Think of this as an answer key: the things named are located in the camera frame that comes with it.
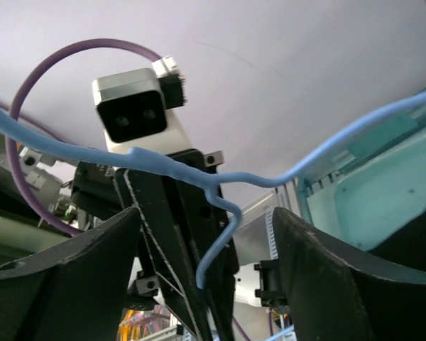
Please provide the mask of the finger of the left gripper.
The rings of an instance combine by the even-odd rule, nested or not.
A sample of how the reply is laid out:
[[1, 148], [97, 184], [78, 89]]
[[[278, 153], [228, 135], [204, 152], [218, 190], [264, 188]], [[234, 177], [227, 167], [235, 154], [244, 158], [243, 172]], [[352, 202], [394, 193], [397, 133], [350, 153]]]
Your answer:
[[169, 177], [163, 178], [163, 184], [195, 274], [188, 289], [195, 295], [194, 315], [213, 322], [220, 340], [234, 340], [234, 274], [238, 271], [234, 243], [228, 241], [213, 256], [208, 254], [229, 223], [226, 212], [211, 205], [200, 188]]

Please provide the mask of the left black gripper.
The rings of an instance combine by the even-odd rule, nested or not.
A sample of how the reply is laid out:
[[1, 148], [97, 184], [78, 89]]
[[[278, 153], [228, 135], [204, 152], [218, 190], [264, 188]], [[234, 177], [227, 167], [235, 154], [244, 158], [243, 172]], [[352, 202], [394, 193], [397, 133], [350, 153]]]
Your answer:
[[[203, 156], [200, 166], [195, 166], [194, 156], [190, 156], [194, 152]], [[191, 148], [168, 157], [191, 167], [204, 166], [208, 173], [216, 173], [217, 166], [224, 163], [222, 151], [203, 154]], [[71, 185], [72, 201], [80, 210], [100, 220], [113, 217], [122, 210], [114, 174], [111, 166], [80, 161]], [[124, 168], [116, 171], [115, 178], [124, 203], [141, 213], [146, 247], [165, 305], [197, 340], [211, 340], [205, 304], [195, 288], [194, 268], [170, 210], [162, 178]]]

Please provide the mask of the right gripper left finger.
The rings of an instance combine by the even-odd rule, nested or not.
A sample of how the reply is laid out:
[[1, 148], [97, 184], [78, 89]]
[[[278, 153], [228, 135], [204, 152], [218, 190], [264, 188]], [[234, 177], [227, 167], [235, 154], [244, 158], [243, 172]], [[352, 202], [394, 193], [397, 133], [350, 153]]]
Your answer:
[[130, 207], [0, 266], [0, 340], [115, 340], [140, 222]]

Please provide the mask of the blue hanger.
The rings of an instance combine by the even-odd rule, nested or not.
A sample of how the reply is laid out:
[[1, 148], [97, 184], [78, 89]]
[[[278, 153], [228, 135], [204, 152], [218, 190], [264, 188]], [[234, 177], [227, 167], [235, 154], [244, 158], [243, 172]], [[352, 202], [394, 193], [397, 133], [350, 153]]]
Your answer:
[[221, 199], [217, 195], [217, 187], [222, 183], [248, 183], [261, 188], [276, 188], [287, 183], [299, 174], [303, 173], [313, 163], [324, 158], [330, 151], [351, 137], [361, 133], [365, 129], [377, 125], [400, 112], [415, 109], [426, 104], [426, 91], [411, 97], [398, 100], [376, 109], [356, 120], [342, 129], [315, 150], [310, 152], [290, 170], [275, 178], [263, 178], [247, 172], [222, 173], [211, 175], [196, 168], [187, 166], [178, 161], [163, 156], [159, 153], [144, 148], [132, 148], [126, 154], [100, 151], [94, 148], [75, 146], [50, 139], [18, 123], [15, 119], [0, 110], [0, 131], [9, 138], [20, 141], [25, 145], [44, 153], [53, 154], [60, 158], [71, 158], [90, 163], [100, 163], [108, 166], [118, 166], [138, 171], [145, 171], [156, 175], [165, 175], [175, 180], [194, 185], [203, 189], [207, 201], [215, 207], [231, 212], [234, 216], [224, 232], [213, 242], [212, 246], [203, 256], [197, 268], [196, 283], [199, 288], [205, 286], [205, 274], [227, 242], [230, 241], [241, 220], [241, 209], [232, 202]]

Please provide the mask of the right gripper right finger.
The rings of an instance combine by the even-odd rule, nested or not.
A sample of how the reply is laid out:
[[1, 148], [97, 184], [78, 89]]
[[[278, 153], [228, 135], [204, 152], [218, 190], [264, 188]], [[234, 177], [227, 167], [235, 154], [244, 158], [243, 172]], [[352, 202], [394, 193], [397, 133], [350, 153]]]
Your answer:
[[282, 289], [299, 340], [426, 340], [426, 272], [273, 211]]

